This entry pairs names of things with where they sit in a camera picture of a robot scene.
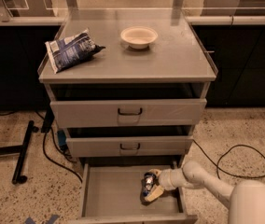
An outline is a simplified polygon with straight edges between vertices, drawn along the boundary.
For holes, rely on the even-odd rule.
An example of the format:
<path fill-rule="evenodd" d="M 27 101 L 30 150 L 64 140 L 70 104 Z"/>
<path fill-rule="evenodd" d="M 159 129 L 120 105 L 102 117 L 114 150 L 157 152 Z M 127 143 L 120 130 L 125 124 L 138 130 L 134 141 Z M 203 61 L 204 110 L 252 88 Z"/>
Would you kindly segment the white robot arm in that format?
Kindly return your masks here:
<path fill-rule="evenodd" d="M 228 224 L 265 224 L 265 184 L 260 181 L 245 180 L 231 186 L 210 175 L 196 161 L 144 174 L 142 195 L 147 203 L 178 188 L 209 190 L 228 209 Z"/>

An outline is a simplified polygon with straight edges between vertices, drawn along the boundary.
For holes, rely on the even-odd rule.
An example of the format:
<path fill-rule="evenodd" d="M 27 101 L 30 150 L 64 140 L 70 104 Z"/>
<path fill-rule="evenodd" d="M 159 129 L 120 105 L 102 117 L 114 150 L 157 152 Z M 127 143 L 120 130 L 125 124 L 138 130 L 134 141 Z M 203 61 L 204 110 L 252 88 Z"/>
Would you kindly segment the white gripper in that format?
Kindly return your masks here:
<path fill-rule="evenodd" d="M 158 199 L 164 190 L 173 190 L 184 184 L 184 175 L 181 169 L 150 169 L 149 172 L 159 178 L 160 186 L 154 185 L 151 190 L 145 191 L 146 202 L 150 203 Z"/>

